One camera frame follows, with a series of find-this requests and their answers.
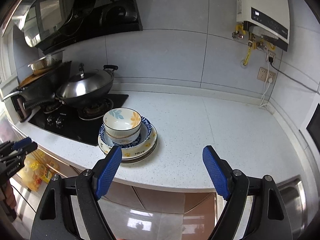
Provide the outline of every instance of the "speckled countertop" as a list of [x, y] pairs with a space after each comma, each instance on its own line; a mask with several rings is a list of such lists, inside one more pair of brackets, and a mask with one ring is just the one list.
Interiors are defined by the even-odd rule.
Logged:
[[[247, 176], [270, 174], [277, 183], [303, 172], [276, 119], [255, 105], [178, 94], [117, 93], [129, 94], [124, 107], [147, 117], [158, 133], [154, 152], [141, 162], [121, 164], [117, 182], [178, 192], [214, 191], [202, 162], [206, 145], [212, 145], [220, 158]], [[92, 168], [105, 157], [99, 147], [52, 134], [28, 122], [15, 126], [75, 167]]]

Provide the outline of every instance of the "black cable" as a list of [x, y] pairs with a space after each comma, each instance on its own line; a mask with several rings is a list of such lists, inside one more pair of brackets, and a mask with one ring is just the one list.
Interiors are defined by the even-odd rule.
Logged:
[[285, 75], [287, 78], [289, 78], [289, 79], [291, 79], [291, 80], [293, 80], [293, 81], [297, 82], [298, 84], [302, 85], [303, 87], [305, 87], [305, 88], [309, 89], [309, 90], [310, 90], [310, 91], [312, 91], [312, 92], [318, 93], [318, 91], [317, 91], [317, 90], [314, 90], [314, 89], [312, 89], [312, 88], [310, 88], [310, 87], [306, 86], [305, 84], [301, 83], [300, 81], [295, 80], [294, 78], [292, 78], [292, 77], [288, 76], [286, 73], [283, 73], [281, 70], [279, 70], [279, 69], [275, 68], [275, 67], [272, 65], [272, 62], [271, 62], [270, 60], [269, 60], [269, 62], [270, 62], [271, 67], [273, 67], [275, 70], [279, 71], [281, 74]]
[[25, 200], [25, 202], [30, 206], [30, 208], [36, 213], [36, 211], [35, 211], [35, 210], [33, 209], [33, 207], [29, 204], [29, 202], [22, 196], [22, 194], [20, 193], [20, 191], [18, 191], [18, 193], [19, 193], [20, 196]]

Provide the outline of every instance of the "ceramic bowl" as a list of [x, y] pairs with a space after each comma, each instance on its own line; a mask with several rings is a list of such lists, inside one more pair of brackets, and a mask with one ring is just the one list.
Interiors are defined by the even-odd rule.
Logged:
[[[141, 138], [136, 146], [129, 147], [130, 144], [122, 145], [122, 159], [136, 158], [145, 154], [154, 145], [157, 139], [157, 132], [155, 127], [149, 122], [145, 117], [141, 117]], [[114, 143], [111, 141], [110, 137], [107, 135], [104, 125], [101, 125], [98, 136], [98, 144], [100, 149], [105, 153], [108, 152], [113, 147]]]
[[137, 139], [135, 139], [132, 143], [128, 143], [128, 144], [118, 144], [118, 143], [116, 143], [116, 142], [113, 141], [113, 144], [114, 144], [115, 146], [120, 146], [121, 148], [130, 148], [130, 147], [136, 146], [140, 141], [141, 141], [141, 132], [139, 133], [139, 136], [137, 137]]
[[139, 137], [140, 130], [141, 130], [141, 127], [134, 134], [132, 134], [128, 137], [125, 137], [125, 138], [115, 138], [115, 137], [112, 137], [110, 134], [108, 134], [108, 132], [106, 132], [106, 133], [110, 137], [111, 141], [113, 141], [117, 144], [123, 145], [123, 144], [129, 144], [129, 143], [132, 143], [133, 141], [135, 141]]
[[113, 138], [126, 138], [140, 129], [141, 116], [130, 108], [115, 108], [103, 116], [103, 125]]

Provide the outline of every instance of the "power cord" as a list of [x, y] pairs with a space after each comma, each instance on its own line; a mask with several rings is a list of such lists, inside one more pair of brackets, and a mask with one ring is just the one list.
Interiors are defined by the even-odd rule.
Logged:
[[260, 106], [259, 106], [259, 108], [261, 108], [261, 107], [265, 107], [265, 108], [267, 108], [267, 106], [269, 105], [268, 103], [266, 103], [266, 104], [264, 104], [263, 103], [263, 101], [264, 101], [264, 98], [265, 98], [265, 95], [266, 95], [266, 93], [267, 93], [267, 91], [268, 91], [268, 89], [269, 89], [269, 87], [270, 87], [270, 85], [271, 85], [271, 83], [272, 83], [272, 78], [269, 78], [268, 79], [268, 76], [269, 76], [269, 60], [267, 60], [267, 65], [268, 65], [268, 72], [267, 72], [267, 77], [266, 77], [266, 80], [264, 81], [264, 84], [263, 84], [263, 95], [262, 95], [262, 97], [261, 97], [261, 103], [260, 103]]
[[314, 89], [312, 89], [312, 88], [310, 88], [310, 87], [306, 86], [306, 85], [305, 85], [305, 84], [303, 84], [302, 82], [300, 82], [300, 81], [298, 81], [298, 80], [295, 80], [294, 78], [292, 78], [292, 77], [288, 76], [286, 73], [283, 73], [281, 70], [279, 70], [279, 69], [275, 68], [275, 67], [272, 65], [272, 63], [273, 63], [273, 58], [272, 58], [272, 57], [269, 57], [269, 58], [268, 58], [268, 61], [270, 62], [271, 67], [273, 67], [275, 70], [279, 71], [281, 74], [285, 75], [287, 78], [289, 78], [289, 79], [291, 79], [291, 80], [293, 80], [293, 81], [297, 82], [298, 84], [302, 85], [303, 87], [305, 87], [305, 88], [309, 89], [309, 90], [310, 90], [310, 91], [312, 91], [312, 92], [318, 93], [318, 91], [317, 91], [317, 90], [314, 90]]
[[24, 199], [24, 201], [25, 201], [25, 202], [30, 206], [30, 208], [36, 213], [36, 211], [34, 210], [34, 208], [29, 204], [29, 202], [24, 198], [24, 196], [22, 196], [22, 194], [20, 193], [20, 191], [18, 191], [14, 185], [12, 185], [12, 187], [20, 194], [20, 196]]

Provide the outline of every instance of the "water heater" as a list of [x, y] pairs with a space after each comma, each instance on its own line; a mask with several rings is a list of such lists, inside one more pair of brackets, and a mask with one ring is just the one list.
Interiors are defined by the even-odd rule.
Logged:
[[243, 29], [287, 51], [290, 34], [288, 0], [237, 0]]

